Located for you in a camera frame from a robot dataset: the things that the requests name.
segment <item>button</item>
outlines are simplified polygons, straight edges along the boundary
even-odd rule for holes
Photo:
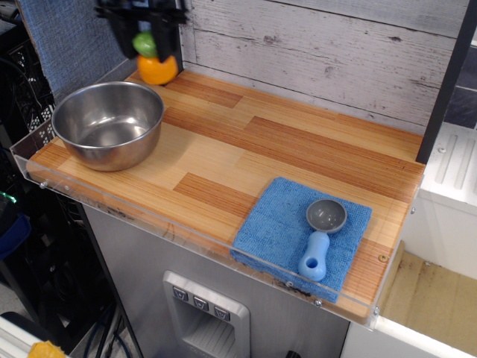
[[[223,308],[214,306],[214,313],[220,319],[223,319],[224,321],[230,321],[230,313]]]
[[[194,305],[203,311],[209,310],[209,304],[207,303],[207,301],[204,301],[202,298],[194,296]]]
[[[189,300],[189,296],[187,295],[186,291],[183,291],[182,289],[178,289],[175,286],[172,286],[172,291],[174,291],[174,296],[179,298],[182,301],[187,302]]]

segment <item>blue fabric panel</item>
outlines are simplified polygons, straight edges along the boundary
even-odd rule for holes
[[[348,219],[337,233],[330,234],[326,255],[326,276],[320,282],[341,291],[351,262],[370,221],[372,210],[360,204],[336,198],[285,178],[276,178],[265,190],[245,220],[233,247],[252,254],[280,268],[298,273],[298,263],[305,253],[313,229],[306,221],[306,209],[316,200],[331,198],[343,204]],[[232,256],[257,270],[267,272],[295,288],[335,303],[338,295],[280,268],[231,250]]]
[[[105,76],[124,80],[136,68],[122,54],[108,21],[96,17],[95,0],[18,3],[57,103]]]

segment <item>blue scoop handle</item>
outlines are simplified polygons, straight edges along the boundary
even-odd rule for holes
[[[298,272],[312,281],[320,281],[326,275],[326,252],[329,247],[327,233],[315,231],[308,238],[308,247],[298,264]]]

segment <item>wood grain surface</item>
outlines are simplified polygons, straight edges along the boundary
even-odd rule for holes
[[[423,134],[466,0],[189,0],[184,66]]]
[[[141,83],[137,75],[128,80]],[[149,87],[166,111],[158,145],[138,166],[96,172],[54,139],[31,158],[31,175],[59,191],[62,176],[72,178],[74,197],[222,255],[227,246],[201,234],[230,245],[276,177],[367,205],[373,216],[342,291],[376,303],[388,266],[379,257],[393,254],[423,174],[414,162],[421,136],[187,71],[165,87]],[[339,300],[337,307],[360,315]]]

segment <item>black frame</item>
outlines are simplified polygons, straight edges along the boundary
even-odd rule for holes
[[[464,20],[462,22],[461,30],[457,40],[455,41],[454,50],[447,66],[446,74],[442,81],[439,93],[434,108],[427,124],[426,132],[424,133],[423,141],[421,142],[419,152],[417,153],[416,161],[418,163],[427,164],[431,157],[434,143],[439,134],[440,127],[444,121],[447,107],[450,99],[454,93],[455,84],[457,83],[462,66],[464,65],[465,57],[469,51],[470,43],[477,28],[477,0],[469,0]]]

